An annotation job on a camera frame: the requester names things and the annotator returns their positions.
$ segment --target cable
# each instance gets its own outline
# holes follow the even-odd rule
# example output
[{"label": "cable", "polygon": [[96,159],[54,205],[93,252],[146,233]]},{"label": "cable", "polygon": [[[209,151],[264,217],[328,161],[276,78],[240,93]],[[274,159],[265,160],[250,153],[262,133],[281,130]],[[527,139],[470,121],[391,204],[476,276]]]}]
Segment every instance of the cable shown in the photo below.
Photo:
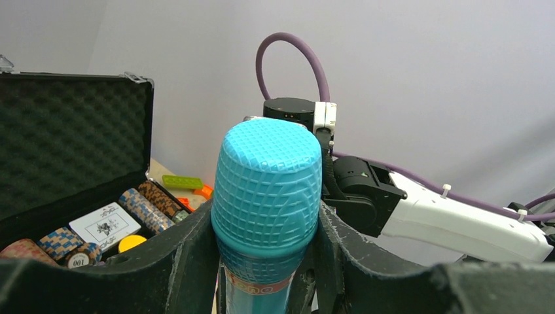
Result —
[{"label": "cable", "polygon": [[322,68],[322,64],[318,60],[318,57],[314,54],[314,51],[310,49],[310,47],[302,41],[302,39],[298,38],[297,36],[290,34],[290,33],[275,33],[271,34],[270,36],[266,37],[265,40],[259,46],[259,50],[257,51],[257,60],[256,60],[256,71],[257,71],[257,80],[259,82],[260,91],[264,96],[265,100],[270,99],[270,94],[268,93],[268,89],[264,83],[264,77],[262,75],[262,57],[264,57],[264,52],[272,43],[276,41],[285,41],[286,43],[290,43],[295,48],[299,49],[301,53],[305,56],[312,67],[312,71],[314,71],[314,76],[316,77],[316,83],[318,84],[318,92],[320,94],[320,101],[329,102],[329,87],[328,87],[328,80],[326,79],[326,74],[324,74],[324,68]]},{"label": "cable", "polygon": [[537,199],[529,202],[528,204],[526,204],[526,208],[531,209],[532,207],[538,206],[539,204],[544,203],[546,201],[550,201],[550,200],[555,200],[555,193],[544,195],[540,198],[537,198]]},{"label": "cable", "polygon": [[[329,87],[328,87],[326,75],[324,73],[324,69],[322,68],[322,65],[320,64],[320,61],[318,60],[318,57],[314,54],[312,49],[304,41],[302,41],[302,39],[300,39],[297,36],[294,36],[292,34],[289,34],[289,33],[271,34],[270,36],[265,38],[265,40],[263,40],[262,43],[259,46],[259,49],[258,49],[258,52],[257,52],[257,59],[256,59],[256,72],[257,72],[257,80],[259,82],[260,90],[261,90],[264,98],[265,99],[270,99],[270,94],[268,93],[268,89],[266,88],[266,85],[264,84],[264,77],[262,76],[262,57],[264,56],[264,51],[266,51],[268,46],[270,46],[270,44],[272,44],[276,41],[285,41],[287,43],[290,43],[302,52],[302,54],[308,60],[308,63],[310,63],[310,66],[312,67],[312,70],[314,71],[314,75],[316,77],[316,82],[318,83],[318,91],[320,93],[320,101],[330,101]],[[334,151],[333,156],[342,157],[342,156],[347,156],[347,155]],[[404,175],[405,177],[408,177],[409,179],[412,179],[413,181],[416,181],[416,182],[422,184],[424,187],[428,188],[431,191],[436,192],[437,194],[442,194],[443,193],[443,188],[441,188],[439,186],[436,186],[431,181],[428,181],[428,180],[410,172],[409,170],[405,170],[401,167],[397,167],[397,166],[387,164],[387,163],[383,163],[383,162],[378,162],[378,163],[383,164],[384,166],[386,166],[390,170],[395,171],[397,173],[400,173],[401,175]],[[471,198],[467,198],[465,196],[461,196],[461,195],[458,195],[458,194],[453,193],[453,192],[449,192],[448,197],[452,200],[460,201],[461,203],[465,203],[465,204],[473,206],[473,207],[481,208],[481,209],[484,209],[486,211],[491,211],[492,213],[497,213],[499,215],[503,215],[503,216],[506,216],[506,217],[514,218],[514,219],[519,219],[520,218],[520,215],[518,213],[515,213],[514,211],[509,211],[508,209],[504,209],[504,208],[501,208],[501,207],[490,205],[490,204],[482,202],[482,201],[473,200]],[[531,203],[529,203],[528,205],[526,205],[526,207],[527,208],[532,208],[533,206],[536,206],[537,204],[542,203],[542,202],[543,201],[541,201],[541,200],[539,201],[539,199],[534,200]],[[551,220],[551,219],[555,219],[555,213],[542,214],[542,215],[526,215],[524,217],[524,220],[526,220],[526,221],[548,221],[548,220]]]}]

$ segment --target yellow disc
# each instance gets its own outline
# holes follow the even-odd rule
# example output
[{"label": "yellow disc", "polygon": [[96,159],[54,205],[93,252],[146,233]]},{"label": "yellow disc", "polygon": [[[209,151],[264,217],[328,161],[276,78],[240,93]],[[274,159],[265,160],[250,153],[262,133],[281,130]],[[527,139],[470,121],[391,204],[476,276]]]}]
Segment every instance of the yellow disc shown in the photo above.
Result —
[{"label": "yellow disc", "polygon": [[123,253],[127,250],[133,249],[137,245],[141,244],[142,242],[146,241],[146,237],[142,237],[140,235],[132,234],[124,237],[120,244],[118,245],[118,252]]}]

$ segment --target white playing card box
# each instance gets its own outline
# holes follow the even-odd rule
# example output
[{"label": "white playing card box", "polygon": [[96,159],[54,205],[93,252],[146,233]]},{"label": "white playing card box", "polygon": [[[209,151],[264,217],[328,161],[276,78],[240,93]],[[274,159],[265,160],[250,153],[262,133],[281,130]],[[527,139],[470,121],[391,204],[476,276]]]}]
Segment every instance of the white playing card box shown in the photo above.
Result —
[{"label": "white playing card box", "polygon": [[118,203],[110,203],[69,223],[69,227],[85,242],[97,243],[108,251],[124,237],[141,229],[133,217]]}]

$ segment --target metal latch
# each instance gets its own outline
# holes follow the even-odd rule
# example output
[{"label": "metal latch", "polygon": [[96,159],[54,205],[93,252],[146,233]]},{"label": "metal latch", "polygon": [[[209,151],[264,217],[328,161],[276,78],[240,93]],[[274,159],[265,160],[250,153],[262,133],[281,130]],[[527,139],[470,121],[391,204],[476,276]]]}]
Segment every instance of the metal latch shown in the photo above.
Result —
[{"label": "metal latch", "polygon": [[135,73],[123,72],[123,76],[132,80],[132,81],[134,81],[137,84],[147,82],[147,80],[145,78],[140,77],[139,75],[135,75]]},{"label": "metal latch", "polygon": [[8,58],[4,57],[4,55],[0,54],[0,73],[13,71],[14,64],[8,60]]}]

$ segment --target orange object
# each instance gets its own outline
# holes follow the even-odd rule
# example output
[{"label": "orange object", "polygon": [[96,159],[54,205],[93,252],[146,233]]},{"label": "orange object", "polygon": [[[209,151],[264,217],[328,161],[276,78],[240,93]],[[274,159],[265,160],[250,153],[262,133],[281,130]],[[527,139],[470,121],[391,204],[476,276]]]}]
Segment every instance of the orange object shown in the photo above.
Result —
[{"label": "orange object", "polygon": [[212,192],[214,192],[214,189],[205,184],[202,188],[196,189],[193,194],[200,195],[206,200],[210,200]]},{"label": "orange object", "polygon": [[187,207],[187,209],[192,213],[194,211],[194,208],[192,208],[189,205],[189,199],[188,198],[177,198],[177,200],[182,203],[183,205],[185,205],[185,207]]}]

